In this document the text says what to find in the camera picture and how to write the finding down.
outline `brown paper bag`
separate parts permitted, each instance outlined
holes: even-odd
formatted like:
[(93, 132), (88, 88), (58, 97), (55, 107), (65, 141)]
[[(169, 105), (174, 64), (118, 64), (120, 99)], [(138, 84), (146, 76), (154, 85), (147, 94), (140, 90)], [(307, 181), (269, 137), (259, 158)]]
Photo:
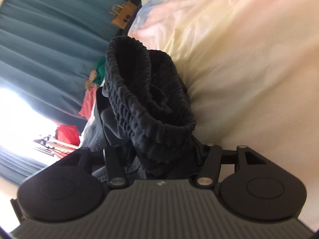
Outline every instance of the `brown paper bag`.
[(131, 18), (132, 14), (136, 10), (136, 5), (131, 2), (126, 2), (122, 5), (114, 5), (112, 8), (113, 12), (109, 12), (114, 15), (111, 23), (116, 27), (124, 29)]

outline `bed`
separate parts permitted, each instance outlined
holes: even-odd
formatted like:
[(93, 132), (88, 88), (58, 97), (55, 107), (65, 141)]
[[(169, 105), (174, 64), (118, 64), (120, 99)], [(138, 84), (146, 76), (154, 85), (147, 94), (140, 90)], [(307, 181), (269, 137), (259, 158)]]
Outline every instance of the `bed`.
[(248, 145), (294, 174), (307, 188), (299, 218), (319, 229), (319, 0), (141, 5), (128, 36), (172, 57), (193, 135), (224, 149)]

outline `teal curtain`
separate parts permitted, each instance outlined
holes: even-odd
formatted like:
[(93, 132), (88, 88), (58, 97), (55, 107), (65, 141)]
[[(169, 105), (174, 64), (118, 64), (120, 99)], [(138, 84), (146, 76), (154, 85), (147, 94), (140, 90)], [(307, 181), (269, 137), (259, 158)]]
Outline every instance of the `teal curtain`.
[(108, 11), (126, 1), (4, 0), (0, 87), (41, 115), (81, 131), (84, 84), (118, 31)]
[(44, 167), (45, 164), (17, 155), (0, 145), (0, 176), (9, 182), (20, 185), (26, 178)]

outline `fabric fold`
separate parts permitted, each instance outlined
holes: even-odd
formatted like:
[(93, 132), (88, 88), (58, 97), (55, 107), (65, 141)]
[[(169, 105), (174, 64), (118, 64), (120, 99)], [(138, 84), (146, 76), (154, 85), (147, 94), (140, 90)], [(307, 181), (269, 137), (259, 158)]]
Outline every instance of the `fabric fold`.
[[(181, 177), (196, 172), (191, 142), (195, 119), (170, 56), (118, 36), (106, 52), (105, 77), (102, 93), (117, 122), (112, 132), (132, 140), (146, 172), (157, 177), (178, 165)], [(103, 125), (112, 126), (109, 121), (104, 119)]]

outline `pink cloth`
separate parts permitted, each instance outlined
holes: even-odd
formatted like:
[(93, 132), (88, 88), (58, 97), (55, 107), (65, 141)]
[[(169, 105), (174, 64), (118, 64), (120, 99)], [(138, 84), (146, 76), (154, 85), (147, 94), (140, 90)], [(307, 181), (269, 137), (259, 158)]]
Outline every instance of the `pink cloth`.
[(96, 100), (96, 90), (97, 86), (95, 84), (91, 90), (86, 90), (84, 95), (83, 105), (79, 114), (87, 120), (91, 117), (92, 108)]

